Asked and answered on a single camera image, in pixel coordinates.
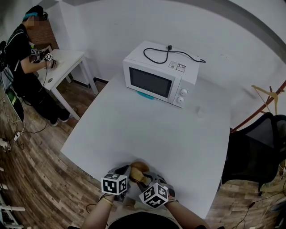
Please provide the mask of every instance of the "blue object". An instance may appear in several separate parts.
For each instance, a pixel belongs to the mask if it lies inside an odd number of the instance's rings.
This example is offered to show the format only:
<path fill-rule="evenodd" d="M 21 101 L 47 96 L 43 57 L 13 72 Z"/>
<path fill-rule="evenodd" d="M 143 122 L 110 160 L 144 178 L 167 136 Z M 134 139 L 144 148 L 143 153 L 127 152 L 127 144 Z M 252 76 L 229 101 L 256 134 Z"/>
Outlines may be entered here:
<path fill-rule="evenodd" d="M 28 14 L 25 15 L 25 17 L 23 18 L 23 20 L 25 20 L 25 19 L 28 18 L 28 17 L 37 16 L 37 15 L 38 15 L 38 13 L 28 13 Z"/>
<path fill-rule="evenodd" d="M 142 93 L 142 92 L 140 92 L 140 91 L 137 91 L 137 93 L 138 93 L 139 95 L 142 95 L 142 96 L 143 96 L 143 97 L 145 97 L 145 98 L 148 98 L 148 99 L 151 99 L 151 100 L 153 100 L 153 99 L 154 99 L 154 97 L 153 97 L 153 96 L 151 96 L 151 95 L 147 95 L 147 94 Z"/>

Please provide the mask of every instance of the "small white table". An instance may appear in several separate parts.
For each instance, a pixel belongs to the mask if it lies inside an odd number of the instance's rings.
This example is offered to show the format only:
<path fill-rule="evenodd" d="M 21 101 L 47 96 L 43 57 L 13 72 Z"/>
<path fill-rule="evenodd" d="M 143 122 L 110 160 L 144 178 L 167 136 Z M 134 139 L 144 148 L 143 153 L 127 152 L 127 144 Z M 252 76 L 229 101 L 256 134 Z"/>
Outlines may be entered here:
<path fill-rule="evenodd" d="M 118 165 L 145 161 L 174 186 L 180 203 L 205 218 L 223 172 L 230 116 L 230 97 L 208 81 L 198 79 L 182 109 L 137 94 L 117 75 L 61 151 L 98 180 Z"/>
<path fill-rule="evenodd" d="M 55 60 L 63 61 L 63 65 L 57 69 L 48 69 L 44 88 L 51 91 L 61 102 L 61 104 L 68 110 L 68 112 L 70 112 L 76 120 L 79 120 L 80 117 L 59 93 L 57 86 L 63 81 L 64 78 L 67 78 L 67 81 L 71 82 L 67 75 L 79 64 L 83 75 L 88 80 L 93 92 L 96 95 L 98 94 L 98 90 L 93 81 L 93 77 L 86 63 L 84 52 L 54 49 L 51 54 Z M 39 70 L 38 74 L 39 80 L 41 84 L 43 84 L 45 80 L 46 69 Z"/>

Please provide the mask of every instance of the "bracelet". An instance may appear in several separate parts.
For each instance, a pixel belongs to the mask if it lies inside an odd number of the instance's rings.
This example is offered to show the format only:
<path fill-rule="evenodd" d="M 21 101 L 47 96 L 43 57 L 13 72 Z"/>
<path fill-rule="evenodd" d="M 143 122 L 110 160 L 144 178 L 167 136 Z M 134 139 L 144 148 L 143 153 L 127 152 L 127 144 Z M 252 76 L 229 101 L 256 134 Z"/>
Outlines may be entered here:
<path fill-rule="evenodd" d="M 170 202 L 179 202 L 177 199 L 172 199 L 172 200 L 169 200 L 167 203 L 165 203 L 165 204 L 168 204 L 168 203 L 170 203 Z"/>
<path fill-rule="evenodd" d="M 114 205 L 109 199 L 106 199 L 105 197 L 102 197 L 102 199 L 104 199 L 106 202 L 108 202 L 111 206 Z"/>

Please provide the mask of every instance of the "power strip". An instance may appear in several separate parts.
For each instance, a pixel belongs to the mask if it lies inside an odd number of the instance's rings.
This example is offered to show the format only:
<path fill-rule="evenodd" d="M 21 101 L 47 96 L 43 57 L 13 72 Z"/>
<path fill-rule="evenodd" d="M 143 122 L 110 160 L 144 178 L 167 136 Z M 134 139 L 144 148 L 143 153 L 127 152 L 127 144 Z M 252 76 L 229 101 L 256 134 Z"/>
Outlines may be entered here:
<path fill-rule="evenodd" d="M 17 139 L 20 137 L 20 132 L 17 132 L 17 134 L 15 134 L 15 136 L 14 136 L 14 141 L 17 141 Z"/>

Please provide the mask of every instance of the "microwave knob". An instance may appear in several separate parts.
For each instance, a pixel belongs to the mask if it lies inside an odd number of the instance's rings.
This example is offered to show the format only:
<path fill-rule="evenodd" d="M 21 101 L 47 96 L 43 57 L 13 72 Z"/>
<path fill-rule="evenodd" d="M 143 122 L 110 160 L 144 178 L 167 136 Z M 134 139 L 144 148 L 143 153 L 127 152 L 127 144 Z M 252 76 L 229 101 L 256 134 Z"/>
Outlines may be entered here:
<path fill-rule="evenodd" d="M 182 89 L 180 92 L 181 96 L 185 96 L 185 95 L 187 95 L 187 93 L 188 93 L 188 91 L 186 89 Z"/>
<path fill-rule="evenodd" d="M 183 98 L 183 97 L 179 97 L 179 98 L 177 99 L 177 102 L 180 103 L 180 104 L 183 103 L 183 102 L 184 102 L 184 98 Z"/>

